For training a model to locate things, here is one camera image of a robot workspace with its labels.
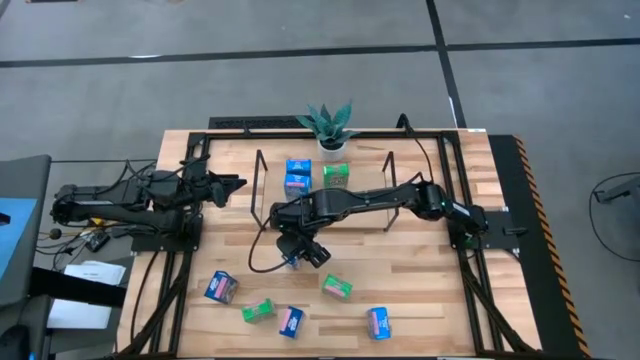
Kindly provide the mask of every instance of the gray floor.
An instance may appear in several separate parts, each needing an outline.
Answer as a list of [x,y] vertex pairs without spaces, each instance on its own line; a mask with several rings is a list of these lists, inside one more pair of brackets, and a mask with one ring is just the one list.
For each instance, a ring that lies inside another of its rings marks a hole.
[[[633,0],[437,0],[437,6],[448,43],[640,36]],[[0,19],[0,60],[432,43],[418,0],[14,0]],[[597,243],[587,200],[601,178],[638,170],[640,47],[450,56],[468,126],[519,134],[527,145],[593,355],[636,359],[639,267]],[[389,126],[400,112],[414,126],[454,126],[435,53],[0,69],[0,159],[155,157],[164,129],[203,128],[209,116],[300,113],[307,103],[336,107],[349,99],[354,126]],[[104,184],[118,171],[118,165],[57,164],[49,193],[69,182]],[[605,241],[640,258],[633,210],[622,200],[596,205],[594,217]],[[109,260],[127,255],[128,247],[114,241],[83,255]]]

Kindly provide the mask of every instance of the potted plant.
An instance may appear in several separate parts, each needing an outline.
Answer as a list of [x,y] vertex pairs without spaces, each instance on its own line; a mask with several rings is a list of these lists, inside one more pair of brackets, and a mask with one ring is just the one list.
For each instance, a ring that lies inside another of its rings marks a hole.
[[347,140],[356,131],[344,130],[351,118],[351,102],[343,106],[331,117],[327,107],[323,104],[320,113],[311,105],[309,116],[296,116],[304,127],[311,129],[318,139],[318,153],[324,161],[339,161],[347,150]]

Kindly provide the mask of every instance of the orange and black caution tape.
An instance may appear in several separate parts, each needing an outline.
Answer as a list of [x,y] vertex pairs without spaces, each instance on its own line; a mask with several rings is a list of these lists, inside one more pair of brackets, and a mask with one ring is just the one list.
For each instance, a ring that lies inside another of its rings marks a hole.
[[522,140],[517,136],[514,136],[514,138],[516,139],[516,145],[518,146],[518,152],[520,153],[524,172],[527,176],[527,180],[529,181],[529,188],[531,189],[531,195],[533,196],[533,203],[538,210],[538,219],[540,220],[540,226],[542,227],[544,238],[547,241],[549,256],[551,256],[551,261],[553,262],[554,269],[558,275],[558,282],[562,289],[562,295],[564,296],[567,310],[569,310],[569,320],[571,320],[571,323],[573,324],[573,329],[578,339],[578,346],[586,357],[591,357],[591,352],[587,346],[587,340],[582,332],[582,324],[580,324],[578,313],[576,312],[573,300],[571,299],[571,292],[569,291],[569,286],[567,284],[567,277],[564,274],[562,264],[560,263],[560,255],[558,254],[556,244],[553,241],[553,236],[551,236],[551,228],[549,227],[549,221],[547,220],[547,215],[545,214],[544,207],[542,206],[540,194],[538,194],[538,187],[536,186],[536,181],[533,177],[533,171],[531,170],[531,166],[529,166],[527,151],[524,149],[524,143]]

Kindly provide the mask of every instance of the white paper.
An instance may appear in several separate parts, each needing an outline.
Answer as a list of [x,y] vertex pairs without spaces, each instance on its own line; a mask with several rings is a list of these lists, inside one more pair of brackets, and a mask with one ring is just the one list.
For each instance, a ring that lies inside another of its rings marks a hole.
[[[85,261],[82,265],[67,265],[64,273],[85,280],[109,285],[118,285],[125,268],[97,261]],[[47,327],[50,329],[106,329],[111,308],[56,299],[49,313]]]

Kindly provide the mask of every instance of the small box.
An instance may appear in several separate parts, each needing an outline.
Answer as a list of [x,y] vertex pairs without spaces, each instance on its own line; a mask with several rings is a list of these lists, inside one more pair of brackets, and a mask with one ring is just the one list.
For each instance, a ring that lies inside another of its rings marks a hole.
[[322,284],[322,292],[335,297],[338,300],[347,301],[351,296],[353,286],[346,281],[340,280],[337,276],[327,275]]
[[287,174],[311,176],[311,159],[288,159],[286,169]]
[[349,182],[349,164],[325,165],[322,170],[324,187],[347,188]]
[[311,191],[311,177],[287,174],[284,177],[284,193],[287,201],[293,201]]
[[228,305],[233,299],[237,288],[238,281],[236,279],[225,271],[216,271],[204,296]]
[[295,339],[298,335],[300,323],[303,318],[304,312],[302,310],[289,306],[284,314],[284,319],[282,319],[282,323],[280,324],[280,335]]
[[244,321],[251,324],[273,316],[276,316],[276,307],[269,298],[264,299],[262,302],[257,302],[242,308],[242,317],[244,318]]
[[369,320],[369,337],[373,340],[385,340],[391,338],[391,325],[387,308],[377,307],[367,311]]

